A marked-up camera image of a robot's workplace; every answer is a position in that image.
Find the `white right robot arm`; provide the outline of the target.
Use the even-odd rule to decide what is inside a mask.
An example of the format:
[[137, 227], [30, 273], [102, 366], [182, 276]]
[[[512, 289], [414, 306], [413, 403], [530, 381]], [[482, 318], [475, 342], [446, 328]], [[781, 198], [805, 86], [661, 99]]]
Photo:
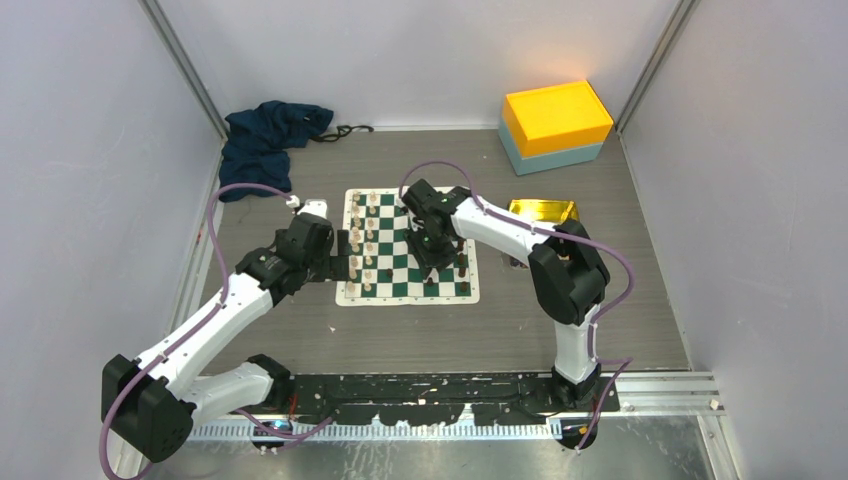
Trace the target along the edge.
[[587, 245], [582, 224], [533, 224], [473, 196], [462, 186], [440, 192], [421, 179], [405, 188], [400, 204], [409, 217], [404, 239], [423, 274], [441, 272], [459, 258], [463, 241], [481, 242], [528, 267], [537, 303], [552, 319], [556, 355], [552, 388], [567, 410], [594, 396], [600, 366], [589, 337], [610, 274]]

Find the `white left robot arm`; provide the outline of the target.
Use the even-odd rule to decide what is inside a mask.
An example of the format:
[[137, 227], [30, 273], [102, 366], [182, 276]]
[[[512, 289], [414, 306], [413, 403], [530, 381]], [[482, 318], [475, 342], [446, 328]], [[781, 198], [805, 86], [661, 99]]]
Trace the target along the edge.
[[338, 279], [345, 263], [331, 250], [346, 236], [334, 230], [323, 199], [299, 206], [270, 247], [236, 265], [219, 293], [155, 346], [103, 368], [101, 417], [105, 427], [152, 463], [162, 462], [192, 430], [240, 408], [285, 409], [294, 396], [290, 371], [256, 354], [212, 377], [201, 373], [237, 334], [309, 282]]

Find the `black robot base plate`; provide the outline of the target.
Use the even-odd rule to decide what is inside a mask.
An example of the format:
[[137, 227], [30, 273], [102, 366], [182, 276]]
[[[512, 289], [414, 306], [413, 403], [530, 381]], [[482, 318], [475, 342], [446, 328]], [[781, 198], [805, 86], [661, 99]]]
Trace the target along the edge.
[[249, 412], [271, 428], [311, 441], [556, 440], [583, 444], [596, 410], [618, 413], [603, 377], [567, 400], [546, 372], [309, 374]]

